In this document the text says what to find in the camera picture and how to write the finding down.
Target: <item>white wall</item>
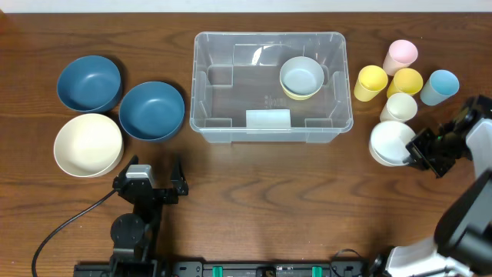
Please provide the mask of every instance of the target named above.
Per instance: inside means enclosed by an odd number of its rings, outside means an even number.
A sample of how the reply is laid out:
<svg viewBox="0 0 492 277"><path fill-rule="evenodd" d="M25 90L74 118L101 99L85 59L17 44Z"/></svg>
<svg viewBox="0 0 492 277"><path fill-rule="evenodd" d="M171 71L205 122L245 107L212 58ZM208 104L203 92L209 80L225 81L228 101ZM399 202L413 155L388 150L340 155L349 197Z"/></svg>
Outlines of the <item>white wall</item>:
<svg viewBox="0 0 492 277"><path fill-rule="evenodd" d="M3 12L492 12L492 0L0 0Z"/></svg>

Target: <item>bowl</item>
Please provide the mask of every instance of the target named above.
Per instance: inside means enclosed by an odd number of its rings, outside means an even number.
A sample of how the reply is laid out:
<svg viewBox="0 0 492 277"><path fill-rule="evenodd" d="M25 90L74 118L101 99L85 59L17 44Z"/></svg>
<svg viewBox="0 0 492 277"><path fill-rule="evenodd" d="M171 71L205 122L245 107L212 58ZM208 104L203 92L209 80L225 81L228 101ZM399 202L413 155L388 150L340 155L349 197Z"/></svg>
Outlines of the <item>bowl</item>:
<svg viewBox="0 0 492 277"><path fill-rule="evenodd" d="M406 145L414 136L414 130L402 122L381 122L372 130L369 152L382 165L406 165L410 156Z"/></svg>
<svg viewBox="0 0 492 277"><path fill-rule="evenodd" d="M77 112L106 112L121 97L120 72L101 56L76 59L60 74L57 93L65 106Z"/></svg>
<svg viewBox="0 0 492 277"><path fill-rule="evenodd" d="M185 118L185 102L173 86L146 82L125 95L119 115L121 127L132 137L163 142L179 131Z"/></svg>
<svg viewBox="0 0 492 277"><path fill-rule="evenodd" d="M67 122L53 148L61 170L75 177L98 177L110 172L123 156L123 139L115 122L85 114Z"/></svg>
<svg viewBox="0 0 492 277"><path fill-rule="evenodd" d="M310 98L321 89L323 82L323 68L312 58L291 58L280 70L282 88L294 100Z"/></svg>

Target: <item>wooden table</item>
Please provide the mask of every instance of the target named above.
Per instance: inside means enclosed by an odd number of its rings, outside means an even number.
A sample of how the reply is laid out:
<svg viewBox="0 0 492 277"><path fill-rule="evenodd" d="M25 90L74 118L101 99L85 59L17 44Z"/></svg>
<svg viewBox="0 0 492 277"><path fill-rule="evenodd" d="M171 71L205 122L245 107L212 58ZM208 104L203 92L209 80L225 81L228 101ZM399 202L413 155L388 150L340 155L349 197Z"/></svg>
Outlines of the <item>wooden table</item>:
<svg viewBox="0 0 492 277"><path fill-rule="evenodd" d="M437 107L420 102L416 131L448 122L466 98L492 96L490 14L112 14L3 15L0 19L0 276L28 276L32 255L54 228L111 190L134 154L163 180L173 155L183 159L190 195L165 208L160 251L208 261L328 260L338 249L373 255L433 235L448 206L471 185L459 161L442 179L432 172L377 164L367 150L384 93L352 97L354 127L329 144L208 144L188 120L166 143L126 139L121 164L78 179L55 163L58 130L78 115L56 95L62 69L83 55L124 66L125 92L151 80L191 94L194 37L202 31L338 31L347 39L353 88L359 70L381 65L388 46L410 39L412 65L427 81L438 68L460 79L459 93ZM110 116L117 119L118 108ZM71 276L78 261L107 261L111 223L130 212L117 196L56 235L38 260L40 276Z"/></svg>

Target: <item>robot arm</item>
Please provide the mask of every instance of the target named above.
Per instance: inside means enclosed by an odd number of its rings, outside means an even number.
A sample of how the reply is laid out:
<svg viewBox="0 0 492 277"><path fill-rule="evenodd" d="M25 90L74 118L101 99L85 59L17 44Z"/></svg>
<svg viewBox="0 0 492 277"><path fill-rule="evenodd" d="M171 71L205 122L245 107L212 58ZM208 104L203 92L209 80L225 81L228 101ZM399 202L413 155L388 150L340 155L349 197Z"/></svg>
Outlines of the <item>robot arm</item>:
<svg viewBox="0 0 492 277"><path fill-rule="evenodd" d="M444 213L434 238L396 247L387 275L472 276L492 274L492 100L470 98L435 135L426 128L407 145L411 161L438 178L455 159L474 160L477 181Z"/></svg>
<svg viewBox="0 0 492 277"><path fill-rule="evenodd" d="M80 264L74 277L161 277L168 265L155 248L164 205L178 204L188 195L188 183L179 159L171 172L172 188L157 188L150 165L139 165L134 156L115 177L113 189L133 204L133 213L119 216L111 226L113 255L109 264Z"/></svg>

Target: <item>plastic container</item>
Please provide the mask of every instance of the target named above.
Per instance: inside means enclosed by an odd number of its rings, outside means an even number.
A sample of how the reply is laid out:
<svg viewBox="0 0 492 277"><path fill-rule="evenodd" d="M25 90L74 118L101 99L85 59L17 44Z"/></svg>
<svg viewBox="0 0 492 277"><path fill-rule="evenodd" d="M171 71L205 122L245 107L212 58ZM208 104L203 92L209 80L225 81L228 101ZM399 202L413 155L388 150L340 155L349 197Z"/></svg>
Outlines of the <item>plastic container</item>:
<svg viewBox="0 0 492 277"><path fill-rule="evenodd" d="M279 82L282 65L298 56L324 73L320 91L304 101L286 96ZM194 40L190 125L208 142L327 143L354 124L350 95L340 33L202 32ZM251 110L265 118L247 120Z"/></svg>

